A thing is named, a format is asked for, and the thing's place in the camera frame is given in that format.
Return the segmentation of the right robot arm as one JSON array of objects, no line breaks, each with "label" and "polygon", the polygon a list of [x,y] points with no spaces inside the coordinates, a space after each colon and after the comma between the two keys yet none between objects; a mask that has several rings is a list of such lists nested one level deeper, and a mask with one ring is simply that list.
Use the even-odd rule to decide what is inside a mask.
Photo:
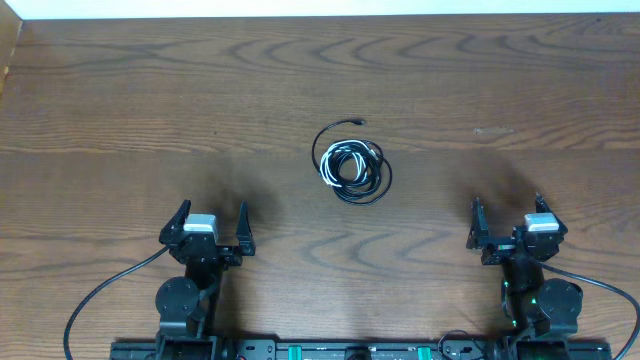
[{"label": "right robot arm", "polygon": [[580,286],[563,279],[547,279],[545,262],[559,252],[568,229],[541,195],[535,211],[512,228],[509,236],[494,236],[484,207],[472,203],[466,247],[481,252],[481,263],[502,269],[501,302],[513,330],[491,341],[488,359],[568,359],[567,338],[578,330],[582,309]]}]

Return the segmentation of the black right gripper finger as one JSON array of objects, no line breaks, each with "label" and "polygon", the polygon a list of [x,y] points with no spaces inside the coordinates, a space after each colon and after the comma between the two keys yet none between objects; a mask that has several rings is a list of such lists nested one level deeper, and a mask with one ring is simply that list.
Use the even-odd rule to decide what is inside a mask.
[{"label": "black right gripper finger", "polygon": [[481,249],[489,242],[489,227],[480,199],[472,203],[472,221],[466,242],[467,249]]},{"label": "black right gripper finger", "polygon": [[567,234],[568,233],[568,228],[566,227],[566,225],[554,213],[554,211],[551,209],[551,207],[549,206],[549,204],[547,203],[545,198],[540,193],[536,194],[535,207],[536,207],[536,213],[550,212],[550,213],[554,214],[556,219],[558,220],[558,222],[560,224],[560,228],[559,228],[558,232],[560,232],[562,234]]}]

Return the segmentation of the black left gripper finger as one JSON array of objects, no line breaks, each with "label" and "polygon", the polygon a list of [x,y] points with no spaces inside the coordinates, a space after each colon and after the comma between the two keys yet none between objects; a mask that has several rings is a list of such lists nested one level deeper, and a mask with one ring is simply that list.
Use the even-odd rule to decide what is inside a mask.
[{"label": "black left gripper finger", "polygon": [[189,215],[191,207],[191,201],[185,199],[176,213],[171,217],[171,219],[165,224],[165,226],[161,229],[159,238],[160,239],[172,239],[175,236],[178,236],[184,231],[184,224],[186,222],[186,218]]},{"label": "black left gripper finger", "polygon": [[239,218],[236,227],[236,238],[241,250],[254,250],[255,241],[250,227],[248,216],[248,203],[243,201],[239,209]]}]

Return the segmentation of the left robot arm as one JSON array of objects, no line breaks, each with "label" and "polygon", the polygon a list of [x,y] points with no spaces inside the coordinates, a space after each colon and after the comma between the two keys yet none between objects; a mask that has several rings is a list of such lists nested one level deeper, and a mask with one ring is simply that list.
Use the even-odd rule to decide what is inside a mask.
[{"label": "left robot arm", "polygon": [[189,200],[183,201],[159,235],[159,242],[185,272],[165,281],[156,293],[160,322],[154,357],[235,359],[234,342],[214,334],[212,326],[224,272],[241,266],[245,257],[256,252],[248,204],[243,202],[239,208],[236,245],[220,245],[217,218],[192,214],[190,207]]}]

